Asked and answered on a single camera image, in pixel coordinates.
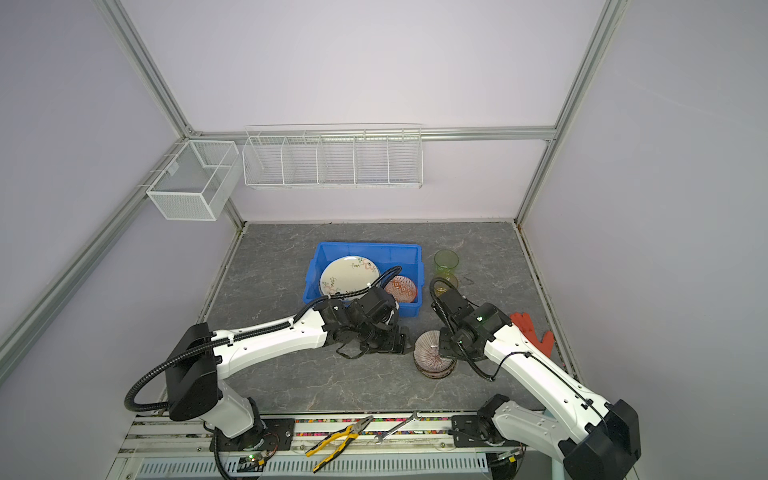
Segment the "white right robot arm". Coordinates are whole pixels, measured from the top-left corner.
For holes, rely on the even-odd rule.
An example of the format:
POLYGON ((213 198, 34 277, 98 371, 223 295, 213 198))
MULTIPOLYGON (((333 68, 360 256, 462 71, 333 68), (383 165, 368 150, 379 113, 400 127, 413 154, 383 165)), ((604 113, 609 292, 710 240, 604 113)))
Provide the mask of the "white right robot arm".
POLYGON ((489 382, 508 373, 545 409, 529 410, 496 394, 477 411, 469 438, 531 447, 561 462, 573 479, 627 477, 641 457, 639 417, 631 405, 609 402, 569 376, 495 305, 474 304, 442 277, 431 280, 429 293, 443 323, 440 355, 467 362, 489 382))

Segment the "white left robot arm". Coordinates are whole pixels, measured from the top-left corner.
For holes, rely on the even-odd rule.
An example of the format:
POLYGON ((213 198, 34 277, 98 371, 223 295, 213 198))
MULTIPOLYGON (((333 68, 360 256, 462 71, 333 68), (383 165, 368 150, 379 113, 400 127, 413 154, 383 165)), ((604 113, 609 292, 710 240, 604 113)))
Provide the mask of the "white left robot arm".
POLYGON ((211 429, 211 447, 257 450, 269 430, 256 402, 227 383, 232 375, 283 355, 332 346, 340 357, 402 355, 408 336, 400 308, 386 286, 401 273, 394 266, 365 287, 318 297, 296 314, 234 330, 189 327, 168 358, 141 376, 124 398, 134 413, 165 411, 173 421, 199 419, 211 429))

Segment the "pink striped bowl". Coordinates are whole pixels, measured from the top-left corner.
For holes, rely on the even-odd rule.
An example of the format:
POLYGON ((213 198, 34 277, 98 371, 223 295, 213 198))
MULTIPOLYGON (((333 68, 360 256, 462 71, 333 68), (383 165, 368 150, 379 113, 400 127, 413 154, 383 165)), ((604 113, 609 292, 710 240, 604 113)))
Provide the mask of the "pink striped bowl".
POLYGON ((456 367, 455 359, 446 358, 440 354, 439 330, 426 331, 417 338, 413 358, 417 370, 430 379, 445 378, 456 367))

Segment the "cream floral plate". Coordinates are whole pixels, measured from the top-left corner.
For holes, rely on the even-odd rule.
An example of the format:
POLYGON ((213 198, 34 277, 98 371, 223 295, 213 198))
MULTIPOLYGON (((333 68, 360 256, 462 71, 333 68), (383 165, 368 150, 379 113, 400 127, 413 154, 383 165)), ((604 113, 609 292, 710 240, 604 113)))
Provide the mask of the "cream floral plate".
POLYGON ((361 256, 345 256, 332 261, 321 273, 320 292, 335 295, 359 291, 380 275, 376 264, 361 256))

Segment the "orange patterned bowl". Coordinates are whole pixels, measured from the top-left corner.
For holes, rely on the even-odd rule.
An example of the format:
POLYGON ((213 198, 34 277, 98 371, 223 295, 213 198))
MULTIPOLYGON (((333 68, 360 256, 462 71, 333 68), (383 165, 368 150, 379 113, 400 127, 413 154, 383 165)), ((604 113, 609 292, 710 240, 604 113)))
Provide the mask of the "orange patterned bowl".
POLYGON ((416 284, 408 277, 397 275, 393 277, 385 286, 388 292, 400 304, 413 303, 418 298, 418 288, 416 284))

